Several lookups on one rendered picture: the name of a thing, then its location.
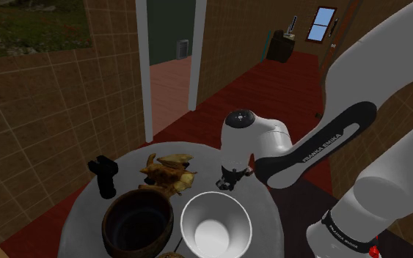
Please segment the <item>round grey table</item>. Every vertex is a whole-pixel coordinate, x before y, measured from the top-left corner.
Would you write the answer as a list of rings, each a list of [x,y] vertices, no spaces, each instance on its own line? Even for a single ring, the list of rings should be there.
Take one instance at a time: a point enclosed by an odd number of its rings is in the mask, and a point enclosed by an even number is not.
[[[222,176],[220,151],[204,144],[175,141],[151,144],[129,152],[116,160],[119,171],[113,181],[118,196],[144,182],[146,176],[140,171],[152,153],[158,157],[170,154],[193,157],[188,167],[190,172],[195,172],[192,187],[170,199],[175,221],[163,251],[197,258],[181,240],[180,215],[192,197],[205,191],[217,191],[216,182]],[[244,177],[229,196],[244,206],[252,222],[252,242],[242,258],[288,258],[279,211],[266,186],[254,176]],[[102,220],[111,203],[110,199],[100,196],[97,180],[92,179],[74,202],[62,228],[57,258],[111,258],[101,236]]]

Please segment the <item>white bowl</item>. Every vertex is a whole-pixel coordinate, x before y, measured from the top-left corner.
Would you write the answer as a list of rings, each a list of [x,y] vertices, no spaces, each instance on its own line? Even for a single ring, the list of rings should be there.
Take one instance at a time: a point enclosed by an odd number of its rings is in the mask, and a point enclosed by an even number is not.
[[[252,242],[252,222],[243,205],[216,191],[191,198],[180,216],[180,231],[197,258],[242,258]]]

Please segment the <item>yellow-brown dried leaf figure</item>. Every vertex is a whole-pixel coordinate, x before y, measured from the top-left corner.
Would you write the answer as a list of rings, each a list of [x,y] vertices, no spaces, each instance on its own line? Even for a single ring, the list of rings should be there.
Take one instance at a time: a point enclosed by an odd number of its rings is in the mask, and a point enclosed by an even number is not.
[[[192,187],[195,172],[186,168],[193,156],[188,154],[172,154],[157,158],[156,154],[149,155],[147,165],[140,172],[147,175],[146,185],[139,185],[138,189],[149,189],[162,193],[168,199],[174,194],[182,195],[182,191]]]

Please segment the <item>dark robot stand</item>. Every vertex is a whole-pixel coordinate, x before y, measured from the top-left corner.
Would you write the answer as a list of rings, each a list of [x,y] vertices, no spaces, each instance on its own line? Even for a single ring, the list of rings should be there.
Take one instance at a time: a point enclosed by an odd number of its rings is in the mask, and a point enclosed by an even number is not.
[[[337,203],[337,199],[305,179],[289,188],[270,190],[284,232],[285,258],[314,258],[307,239],[307,227]],[[379,234],[382,258],[413,258],[413,245],[388,230]]]

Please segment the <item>dark brown wooden bowl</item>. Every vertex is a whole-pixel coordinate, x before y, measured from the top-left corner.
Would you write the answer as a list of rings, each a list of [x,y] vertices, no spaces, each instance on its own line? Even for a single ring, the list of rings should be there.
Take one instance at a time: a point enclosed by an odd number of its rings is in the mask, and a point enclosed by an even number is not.
[[[112,202],[101,234],[112,258],[156,258],[168,243],[173,225],[168,198],[158,191],[137,189]]]

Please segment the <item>black binoculars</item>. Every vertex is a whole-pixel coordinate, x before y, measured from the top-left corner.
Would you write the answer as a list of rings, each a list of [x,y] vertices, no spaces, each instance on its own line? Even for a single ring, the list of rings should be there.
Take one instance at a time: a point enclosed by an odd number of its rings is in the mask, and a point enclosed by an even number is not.
[[[89,170],[97,176],[99,193],[103,199],[111,199],[116,195],[113,176],[119,171],[118,165],[104,155],[87,163]]]

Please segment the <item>dark cabinet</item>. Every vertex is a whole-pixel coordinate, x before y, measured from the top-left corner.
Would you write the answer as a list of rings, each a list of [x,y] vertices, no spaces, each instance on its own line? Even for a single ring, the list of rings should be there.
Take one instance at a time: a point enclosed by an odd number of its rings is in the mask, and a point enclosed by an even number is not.
[[[269,43],[266,58],[268,60],[278,61],[286,63],[293,53],[295,45],[295,35],[292,34],[293,27],[296,24],[297,16],[293,17],[293,20],[288,27],[288,30],[276,30]]]

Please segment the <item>red-framed window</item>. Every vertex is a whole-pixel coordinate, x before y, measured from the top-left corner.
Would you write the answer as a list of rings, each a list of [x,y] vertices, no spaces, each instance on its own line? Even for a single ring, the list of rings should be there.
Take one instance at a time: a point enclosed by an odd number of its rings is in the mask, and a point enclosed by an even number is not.
[[[322,43],[337,11],[336,7],[319,6],[306,36],[309,43]]]

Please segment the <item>large window with garden view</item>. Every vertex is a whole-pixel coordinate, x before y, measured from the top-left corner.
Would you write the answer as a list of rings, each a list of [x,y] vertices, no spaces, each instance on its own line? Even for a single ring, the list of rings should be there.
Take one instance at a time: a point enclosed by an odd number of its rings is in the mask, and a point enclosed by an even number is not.
[[[0,0],[0,57],[91,46],[84,0]]]

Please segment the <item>grey wall vent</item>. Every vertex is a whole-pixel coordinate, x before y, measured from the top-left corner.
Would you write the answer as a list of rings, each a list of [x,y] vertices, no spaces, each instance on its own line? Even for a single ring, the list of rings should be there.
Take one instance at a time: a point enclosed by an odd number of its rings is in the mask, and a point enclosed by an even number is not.
[[[189,55],[189,41],[178,40],[176,44],[176,59],[185,59]]]

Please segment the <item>white door frame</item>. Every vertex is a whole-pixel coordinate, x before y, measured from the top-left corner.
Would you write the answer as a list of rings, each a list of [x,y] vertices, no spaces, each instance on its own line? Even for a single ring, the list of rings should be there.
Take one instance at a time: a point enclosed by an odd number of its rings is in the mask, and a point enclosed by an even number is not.
[[[191,75],[189,80],[188,110],[195,111],[199,87],[205,16],[208,0],[197,0],[194,16]],[[142,99],[145,119],[145,142],[153,141],[153,115],[150,87],[150,57],[147,27],[147,0],[135,0],[137,34],[139,43],[139,63],[142,81]]]

